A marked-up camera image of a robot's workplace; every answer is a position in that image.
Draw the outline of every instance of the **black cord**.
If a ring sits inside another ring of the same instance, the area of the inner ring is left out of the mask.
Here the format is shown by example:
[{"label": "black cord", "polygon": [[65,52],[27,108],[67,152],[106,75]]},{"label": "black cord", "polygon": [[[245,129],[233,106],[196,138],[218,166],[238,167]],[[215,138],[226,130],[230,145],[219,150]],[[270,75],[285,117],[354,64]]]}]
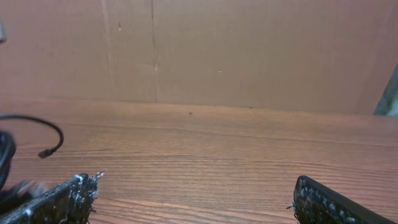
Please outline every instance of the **black cord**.
[{"label": "black cord", "polygon": [[[0,114],[0,120],[4,119],[24,119],[24,120],[34,121],[37,123],[42,123],[47,126],[50,126],[51,128],[57,131],[58,135],[60,136],[58,144],[52,149],[46,149],[39,152],[39,157],[42,159],[51,156],[63,144],[63,133],[61,129],[57,125],[49,121],[31,116],[19,115],[19,114]],[[16,145],[12,135],[5,131],[0,131],[0,190],[6,183],[6,179],[10,170],[11,159],[14,156],[15,151],[16,151]]]}]

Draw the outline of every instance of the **black 3d printed part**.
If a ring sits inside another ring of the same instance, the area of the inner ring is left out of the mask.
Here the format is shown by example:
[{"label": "black 3d printed part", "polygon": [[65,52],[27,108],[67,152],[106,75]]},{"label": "black 3d printed part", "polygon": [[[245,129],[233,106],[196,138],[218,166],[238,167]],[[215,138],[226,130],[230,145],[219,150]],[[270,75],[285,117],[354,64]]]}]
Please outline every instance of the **black 3d printed part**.
[{"label": "black 3d printed part", "polygon": [[298,177],[292,206],[300,224],[394,223],[307,176]]},{"label": "black 3d printed part", "polygon": [[98,180],[88,174],[58,185],[43,195],[0,217],[1,224],[14,223],[86,223],[97,196]]}]

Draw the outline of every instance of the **cardboard backdrop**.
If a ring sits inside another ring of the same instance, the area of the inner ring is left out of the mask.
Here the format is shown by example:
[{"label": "cardboard backdrop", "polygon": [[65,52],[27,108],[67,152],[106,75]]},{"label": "cardboard backdrop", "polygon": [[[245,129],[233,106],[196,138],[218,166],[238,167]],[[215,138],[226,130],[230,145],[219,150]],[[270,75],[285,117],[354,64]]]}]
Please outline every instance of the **cardboard backdrop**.
[{"label": "cardboard backdrop", "polygon": [[372,114],[396,0],[1,0],[0,100]]}]

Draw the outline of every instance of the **wood grain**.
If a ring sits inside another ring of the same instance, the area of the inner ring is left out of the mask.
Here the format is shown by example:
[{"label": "wood grain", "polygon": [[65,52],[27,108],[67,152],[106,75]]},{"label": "wood grain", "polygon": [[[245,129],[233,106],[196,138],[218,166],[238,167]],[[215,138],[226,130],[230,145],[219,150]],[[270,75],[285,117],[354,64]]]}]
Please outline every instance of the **wood grain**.
[{"label": "wood grain", "polygon": [[1,123],[18,150],[8,185],[56,185],[106,170],[92,223],[296,223],[286,210],[308,175],[398,222],[398,119],[223,106],[102,101],[2,102],[1,112],[65,131]]}]

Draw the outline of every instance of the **wooden table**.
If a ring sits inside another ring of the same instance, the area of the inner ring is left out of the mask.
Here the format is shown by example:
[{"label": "wooden table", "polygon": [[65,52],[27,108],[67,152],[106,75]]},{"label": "wooden table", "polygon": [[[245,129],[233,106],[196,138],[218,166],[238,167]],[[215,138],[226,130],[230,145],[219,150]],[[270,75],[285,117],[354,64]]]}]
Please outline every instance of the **wooden table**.
[{"label": "wooden table", "polygon": [[297,223],[286,210],[299,175],[398,222],[398,119],[223,106],[100,101],[2,102],[47,118],[57,141],[23,121],[8,185],[56,185],[106,170],[91,223]]}]

